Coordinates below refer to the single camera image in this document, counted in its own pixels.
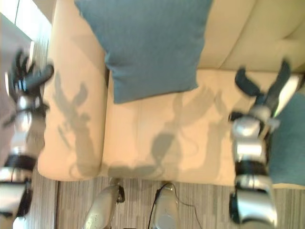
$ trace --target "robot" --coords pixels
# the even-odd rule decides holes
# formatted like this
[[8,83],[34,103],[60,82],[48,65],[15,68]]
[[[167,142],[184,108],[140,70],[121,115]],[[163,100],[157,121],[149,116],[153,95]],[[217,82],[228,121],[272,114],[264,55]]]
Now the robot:
[[[33,193],[32,171],[44,148],[45,120],[49,107],[42,99],[41,88],[53,76],[54,67],[48,64],[43,71],[34,71],[33,64],[27,68],[28,59],[19,51],[6,81],[8,95],[16,104],[16,114],[3,123],[4,126],[14,125],[15,132],[9,156],[4,167],[0,168],[1,229],[12,229],[15,218],[29,212]],[[279,125],[273,117],[284,107],[279,105],[279,98],[289,78],[289,64],[283,61],[275,83],[264,94],[247,78],[244,68],[236,74],[237,86],[247,95],[256,97],[255,104],[247,114],[234,111],[230,115],[236,178],[229,213],[237,224],[264,223],[270,228],[277,225],[264,143],[268,133]],[[82,229],[111,229],[115,207],[124,201],[122,180],[114,178],[93,201]],[[148,228],[180,229],[178,202],[174,185],[162,185],[156,192]]]
[[6,78],[8,95],[16,104],[16,113],[2,123],[14,125],[10,152],[0,168],[0,228],[11,229],[16,217],[25,216],[32,200],[32,172],[44,148],[46,112],[41,87],[53,76],[54,67],[48,64],[43,71],[29,69],[29,57],[18,51]]

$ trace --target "sofa cushion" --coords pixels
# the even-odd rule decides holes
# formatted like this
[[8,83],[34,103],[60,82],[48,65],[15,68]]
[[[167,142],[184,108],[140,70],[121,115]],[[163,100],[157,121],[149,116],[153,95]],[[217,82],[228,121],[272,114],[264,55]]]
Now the sofa cushion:
[[274,183],[305,186],[305,96],[296,93],[278,119],[270,154],[270,176]]
[[211,0],[75,3],[107,52],[115,103],[197,87]]
[[[236,71],[197,70],[195,90],[113,103],[110,81],[101,175],[234,184],[230,112],[254,103]],[[277,73],[249,73],[266,91]]]

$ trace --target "black joint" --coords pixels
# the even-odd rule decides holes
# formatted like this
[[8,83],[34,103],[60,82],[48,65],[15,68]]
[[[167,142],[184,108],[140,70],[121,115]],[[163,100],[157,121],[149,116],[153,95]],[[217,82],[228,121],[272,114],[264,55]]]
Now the black joint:
[[237,111],[233,111],[233,112],[231,112],[230,115],[229,115],[229,121],[230,121],[230,122],[233,122],[233,121],[235,121],[236,119],[239,119],[239,118],[241,118],[241,117],[243,117],[243,116],[244,116],[243,113],[237,112]]
[[20,168],[33,171],[36,159],[25,155],[9,155],[4,167]]
[[267,176],[265,165],[257,161],[241,161],[235,163],[236,175],[262,175]]
[[236,223],[236,224],[240,223],[236,193],[231,193],[230,194],[229,214],[230,214],[231,220],[234,223]]
[[17,217],[24,217],[28,214],[31,208],[31,202],[33,198],[33,191],[31,189],[27,189],[22,196],[19,209],[17,212]]

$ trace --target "fabric upholstery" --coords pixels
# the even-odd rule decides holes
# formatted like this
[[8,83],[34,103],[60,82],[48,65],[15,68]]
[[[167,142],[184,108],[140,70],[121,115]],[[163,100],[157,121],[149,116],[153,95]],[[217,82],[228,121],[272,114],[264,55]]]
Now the fabric upholstery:
[[296,93],[278,119],[270,154],[272,180],[305,186],[305,95]]
[[246,65],[255,71],[277,71],[278,63],[285,56],[293,70],[305,71],[304,9],[304,0],[255,1],[242,33],[221,68]]
[[[199,88],[114,104],[109,87],[101,175],[233,185],[228,115],[253,103],[235,73],[198,70]],[[276,73],[249,73],[268,88]]]
[[115,103],[197,87],[211,0],[76,0],[75,4],[107,51]]
[[[139,176],[142,178],[177,178],[184,182],[231,185],[234,168],[226,122],[227,113],[234,105],[246,108],[249,104],[234,86],[233,77],[236,68],[246,63],[247,68],[257,71],[277,72],[284,54],[284,51],[281,52],[283,47],[292,59],[294,69],[299,63],[304,62],[305,58],[302,57],[304,43],[300,40],[304,34],[303,24],[300,23],[300,29],[289,42],[286,42],[287,45],[278,45],[282,44],[279,39],[281,36],[278,34],[283,35],[297,27],[295,20],[299,17],[300,10],[304,9],[303,2],[303,0],[232,0],[230,2],[214,0],[207,22],[202,61],[199,65],[200,68],[213,68],[213,70],[198,70],[199,88],[193,92],[157,96],[122,105],[113,104],[113,97],[110,97],[107,102],[107,126],[104,139],[103,119],[107,92],[104,87],[104,67],[101,64],[104,62],[103,51],[90,27],[79,15],[73,0],[57,0],[50,57],[54,60],[56,71],[61,75],[65,96],[61,94],[56,97],[67,97],[71,103],[80,91],[82,82],[85,82],[88,96],[84,103],[74,106],[77,109],[70,106],[72,107],[70,110],[77,112],[66,112],[69,115],[65,115],[53,98],[56,94],[55,85],[59,85],[58,81],[56,84],[53,79],[49,85],[46,85],[45,100],[50,103],[51,110],[47,114],[46,148],[39,158],[39,172],[51,179],[79,180],[94,177],[98,172],[103,176],[121,174],[137,177],[142,171]],[[269,7],[270,10],[266,9],[271,16],[270,21],[269,14],[261,7],[266,7],[266,4],[272,6]],[[283,15],[291,15],[291,11],[295,15],[285,16],[287,23],[284,19],[277,21],[278,16],[274,17],[279,12]],[[279,31],[283,29],[284,32],[277,33],[274,27]],[[254,33],[255,39],[252,39],[251,33]],[[269,34],[268,42],[264,36],[266,34]],[[300,64],[298,69],[304,70],[304,67],[305,64]],[[233,71],[219,71],[218,68],[233,69]],[[252,74],[265,88],[271,81],[269,77],[275,75],[264,72]],[[212,100],[213,105],[210,104],[211,99],[209,99],[211,94],[216,101]],[[187,106],[185,109],[181,108],[181,97],[183,107]],[[90,121],[86,123],[87,128],[83,125],[74,125],[71,129],[71,124],[77,123],[77,120],[86,120],[86,115],[81,115],[82,113],[91,116]],[[85,133],[85,138],[76,138],[82,133]],[[162,150],[160,142],[172,143],[163,147],[163,152],[164,149],[168,149],[171,153],[161,154],[161,157],[151,154],[150,148],[153,145],[153,152]],[[181,149],[180,156],[172,153],[176,148]],[[156,164],[162,166],[157,167],[156,174],[153,174],[152,171],[156,168],[153,165]],[[81,170],[83,165],[92,169],[84,173]],[[165,170],[163,177],[159,176],[160,169],[167,167],[172,169]],[[296,186],[276,184],[275,187],[295,188]]]
[[55,76],[44,92],[51,109],[38,171],[57,180],[92,178],[102,159],[104,55],[72,0],[57,0],[49,56]]

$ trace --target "sofa armrest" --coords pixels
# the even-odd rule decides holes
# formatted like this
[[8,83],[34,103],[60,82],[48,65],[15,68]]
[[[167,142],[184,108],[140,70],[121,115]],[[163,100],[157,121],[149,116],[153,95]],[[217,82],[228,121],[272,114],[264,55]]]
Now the sofa armrest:
[[55,74],[44,93],[51,109],[38,171],[56,180],[92,178],[102,160],[104,52],[73,0],[57,0],[49,57]]

